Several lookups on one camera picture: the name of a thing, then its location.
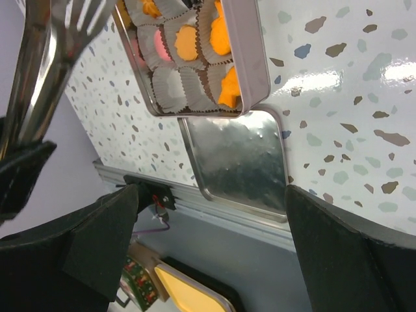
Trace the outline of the silver tin lid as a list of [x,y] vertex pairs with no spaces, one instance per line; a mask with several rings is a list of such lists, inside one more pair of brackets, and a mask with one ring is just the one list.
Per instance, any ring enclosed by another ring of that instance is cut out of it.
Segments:
[[289,182],[279,114],[260,105],[238,118],[178,120],[204,198],[284,223]]

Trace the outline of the orange flower cookie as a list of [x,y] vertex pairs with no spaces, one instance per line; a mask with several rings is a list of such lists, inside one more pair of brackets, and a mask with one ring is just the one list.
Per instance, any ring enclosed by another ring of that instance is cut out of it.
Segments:
[[174,46],[178,57],[182,60],[196,60],[198,58],[198,51],[196,48],[196,29],[191,25],[183,25],[179,31],[176,32]]

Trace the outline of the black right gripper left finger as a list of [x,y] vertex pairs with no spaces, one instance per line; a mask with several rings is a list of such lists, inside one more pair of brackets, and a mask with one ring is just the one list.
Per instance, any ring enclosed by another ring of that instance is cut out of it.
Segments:
[[106,311],[116,298],[138,208],[128,185],[1,239],[2,311]]

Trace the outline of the square cookie tin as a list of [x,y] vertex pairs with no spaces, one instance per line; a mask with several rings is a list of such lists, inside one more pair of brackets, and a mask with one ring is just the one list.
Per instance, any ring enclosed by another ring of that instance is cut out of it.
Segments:
[[113,18],[154,116],[236,118],[270,93],[256,1],[118,1]]

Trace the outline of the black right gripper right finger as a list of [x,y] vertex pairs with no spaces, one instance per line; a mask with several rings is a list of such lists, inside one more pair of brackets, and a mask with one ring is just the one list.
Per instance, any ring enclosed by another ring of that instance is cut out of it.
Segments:
[[415,310],[415,236],[295,185],[285,203],[313,311]]

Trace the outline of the orange star cookie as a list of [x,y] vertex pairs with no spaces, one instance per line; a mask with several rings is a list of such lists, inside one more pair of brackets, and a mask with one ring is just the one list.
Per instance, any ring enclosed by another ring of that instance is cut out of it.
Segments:
[[221,92],[218,97],[218,103],[229,108],[237,107],[237,98],[241,96],[237,71],[235,67],[229,69],[226,76],[221,82]]

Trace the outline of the pink round cookie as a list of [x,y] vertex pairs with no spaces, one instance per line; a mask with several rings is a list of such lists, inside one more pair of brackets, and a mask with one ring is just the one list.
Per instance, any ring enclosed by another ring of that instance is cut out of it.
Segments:
[[155,34],[153,35],[153,44],[155,46],[155,50],[158,54],[158,56],[166,61],[166,62],[171,62],[172,58],[168,53],[168,50],[165,48],[164,44],[163,44],[163,39],[162,39],[162,34],[161,34],[161,30],[158,29],[155,31]]

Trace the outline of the metal tongs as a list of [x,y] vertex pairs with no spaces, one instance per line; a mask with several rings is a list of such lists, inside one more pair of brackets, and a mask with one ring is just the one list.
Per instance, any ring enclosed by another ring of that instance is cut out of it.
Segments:
[[115,1],[26,1],[2,158],[44,138],[74,66],[115,6]]

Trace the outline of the orange fish cookie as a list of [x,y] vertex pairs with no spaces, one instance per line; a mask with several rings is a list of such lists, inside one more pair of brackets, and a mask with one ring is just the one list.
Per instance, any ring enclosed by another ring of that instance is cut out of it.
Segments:
[[215,1],[214,5],[218,17],[211,23],[210,44],[215,53],[224,56],[231,53],[231,45],[221,1]]

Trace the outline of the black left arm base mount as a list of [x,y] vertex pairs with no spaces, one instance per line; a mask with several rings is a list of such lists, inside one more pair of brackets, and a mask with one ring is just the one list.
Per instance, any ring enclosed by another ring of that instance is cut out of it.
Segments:
[[138,187],[139,213],[153,204],[163,209],[176,210],[175,197],[168,185],[132,175],[124,175],[123,180],[126,185]]

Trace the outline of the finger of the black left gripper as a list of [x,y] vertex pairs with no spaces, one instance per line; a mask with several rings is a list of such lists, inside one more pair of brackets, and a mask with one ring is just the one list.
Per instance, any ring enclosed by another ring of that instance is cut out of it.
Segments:
[[14,219],[26,206],[37,179],[57,145],[51,141],[19,149],[1,160],[1,220]]

